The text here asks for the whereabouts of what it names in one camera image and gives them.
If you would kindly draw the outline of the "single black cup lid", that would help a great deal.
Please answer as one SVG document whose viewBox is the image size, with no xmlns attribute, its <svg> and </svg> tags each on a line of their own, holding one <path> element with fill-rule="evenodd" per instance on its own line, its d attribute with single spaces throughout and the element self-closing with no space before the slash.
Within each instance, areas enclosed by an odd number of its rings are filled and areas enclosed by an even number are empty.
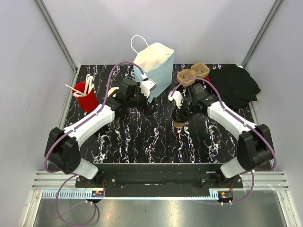
<svg viewBox="0 0 303 227">
<path fill-rule="evenodd" d="M 187 118 L 182 113 L 176 110 L 172 113 L 172 120 L 177 123 L 185 123 L 188 121 Z"/>
</svg>

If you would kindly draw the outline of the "stack of paper cups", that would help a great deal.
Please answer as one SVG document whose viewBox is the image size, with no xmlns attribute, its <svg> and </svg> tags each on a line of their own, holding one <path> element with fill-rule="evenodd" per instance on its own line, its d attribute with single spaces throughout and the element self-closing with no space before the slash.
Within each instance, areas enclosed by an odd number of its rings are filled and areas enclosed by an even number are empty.
<svg viewBox="0 0 303 227">
<path fill-rule="evenodd" d="M 119 87 L 112 87 L 109 89 L 107 93 L 107 97 L 116 97 L 116 93 L 118 92 Z"/>
</svg>

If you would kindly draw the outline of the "stack of pulp cup carriers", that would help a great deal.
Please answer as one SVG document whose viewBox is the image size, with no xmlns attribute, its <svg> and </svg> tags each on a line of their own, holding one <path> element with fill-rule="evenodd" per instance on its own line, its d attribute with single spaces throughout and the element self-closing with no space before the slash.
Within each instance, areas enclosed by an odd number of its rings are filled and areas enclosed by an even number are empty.
<svg viewBox="0 0 303 227">
<path fill-rule="evenodd" d="M 205 79 L 209 75 L 210 69 L 204 63 L 196 63 L 190 69 L 182 70 L 177 74 L 177 81 L 179 83 L 190 78 Z"/>
</svg>

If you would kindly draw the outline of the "light blue paper bag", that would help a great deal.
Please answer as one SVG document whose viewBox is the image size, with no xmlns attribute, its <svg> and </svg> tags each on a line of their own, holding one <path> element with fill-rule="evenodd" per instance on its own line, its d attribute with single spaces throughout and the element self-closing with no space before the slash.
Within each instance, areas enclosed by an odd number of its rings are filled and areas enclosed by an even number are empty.
<svg viewBox="0 0 303 227">
<path fill-rule="evenodd" d="M 146 44 L 141 51 L 137 51 L 133 47 L 133 39 L 135 37 L 143 38 L 140 35 L 134 35 L 131 38 L 130 46 L 136 53 L 133 61 L 135 81 L 142 82 L 141 70 L 144 71 L 148 79 L 152 79 L 156 83 L 156 88 L 151 91 L 148 102 L 159 96 L 172 83 L 172 71 L 174 62 L 174 50 L 167 46 L 156 42 Z"/>
</svg>

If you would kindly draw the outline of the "single brown paper cup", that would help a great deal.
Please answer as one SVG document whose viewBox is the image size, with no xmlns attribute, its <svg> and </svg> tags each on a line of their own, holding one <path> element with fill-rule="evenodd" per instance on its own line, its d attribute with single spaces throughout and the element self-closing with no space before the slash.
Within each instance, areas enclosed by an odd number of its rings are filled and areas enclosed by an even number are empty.
<svg viewBox="0 0 303 227">
<path fill-rule="evenodd" d="M 176 121 L 176 120 L 173 120 L 173 125 L 176 127 L 176 128 L 182 128 L 185 126 L 186 123 L 188 123 L 187 120 L 185 121 Z"/>
</svg>

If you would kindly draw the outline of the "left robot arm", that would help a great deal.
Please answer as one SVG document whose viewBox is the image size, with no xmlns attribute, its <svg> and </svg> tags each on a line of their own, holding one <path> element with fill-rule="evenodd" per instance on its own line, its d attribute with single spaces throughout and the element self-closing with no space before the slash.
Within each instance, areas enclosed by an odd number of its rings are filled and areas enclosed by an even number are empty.
<svg viewBox="0 0 303 227">
<path fill-rule="evenodd" d="M 119 87 L 108 90 L 104 103 L 84 118 L 62 130 L 55 127 L 50 131 L 45 163 L 53 164 L 66 175 L 83 176 L 91 187 L 98 187 L 102 183 L 102 175 L 94 164 L 80 156 L 82 144 L 117 119 L 123 110 L 137 108 L 144 114 L 150 113 L 148 99 L 154 88 L 156 83 L 152 79 L 144 79 L 142 82 L 126 79 Z"/>
</svg>

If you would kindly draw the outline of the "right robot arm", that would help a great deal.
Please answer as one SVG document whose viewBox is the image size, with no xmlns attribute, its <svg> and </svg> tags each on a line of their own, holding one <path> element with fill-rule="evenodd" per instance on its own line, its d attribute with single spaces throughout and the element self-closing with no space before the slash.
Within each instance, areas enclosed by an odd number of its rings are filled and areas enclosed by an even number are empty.
<svg viewBox="0 0 303 227">
<path fill-rule="evenodd" d="M 219 95 L 208 95 L 201 84 L 191 85 L 187 90 L 187 96 L 177 90 L 168 96 L 169 101 L 176 104 L 172 113 L 175 127 L 183 127 L 193 115 L 201 113 L 221 124 L 238 142 L 236 157 L 216 171 L 215 182 L 219 187 L 228 186 L 236 175 L 276 159 L 270 129 L 266 125 L 245 120 L 224 104 Z"/>
</svg>

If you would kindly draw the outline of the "black cloth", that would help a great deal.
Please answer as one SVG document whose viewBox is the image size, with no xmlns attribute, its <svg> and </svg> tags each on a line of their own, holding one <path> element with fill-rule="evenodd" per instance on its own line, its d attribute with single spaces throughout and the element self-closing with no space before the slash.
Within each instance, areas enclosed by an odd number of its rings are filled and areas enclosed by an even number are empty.
<svg viewBox="0 0 303 227">
<path fill-rule="evenodd" d="M 245 107 L 249 102 L 257 101 L 257 94 L 261 91 L 250 74 L 235 64 L 211 70 L 209 79 L 223 102 L 237 110 Z"/>
</svg>

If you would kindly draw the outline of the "red cup with stirrers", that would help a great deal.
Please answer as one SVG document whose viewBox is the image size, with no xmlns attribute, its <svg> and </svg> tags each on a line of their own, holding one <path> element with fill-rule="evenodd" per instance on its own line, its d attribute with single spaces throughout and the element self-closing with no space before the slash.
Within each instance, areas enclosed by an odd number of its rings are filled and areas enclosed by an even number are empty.
<svg viewBox="0 0 303 227">
<path fill-rule="evenodd" d="M 84 112 L 91 113 L 98 107 L 99 101 L 95 94 L 94 77 L 92 75 L 87 74 L 85 81 L 74 87 L 67 84 L 65 86 L 72 90 L 72 95 Z"/>
</svg>

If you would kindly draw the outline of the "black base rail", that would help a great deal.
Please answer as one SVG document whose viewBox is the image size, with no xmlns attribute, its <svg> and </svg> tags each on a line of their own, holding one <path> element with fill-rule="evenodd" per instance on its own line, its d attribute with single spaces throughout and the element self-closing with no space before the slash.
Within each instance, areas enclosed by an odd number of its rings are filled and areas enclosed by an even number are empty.
<svg viewBox="0 0 303 227">
<path fill-rule="evenodd" d="M 239 175 L 222 179 L 221 164 L 98 164 L 93 180 L 80 177 L 77 188 L 101 188 L 113 198 L 203 198 L 211 197 L 210 189 L 241 189 Z"/>
</svg>

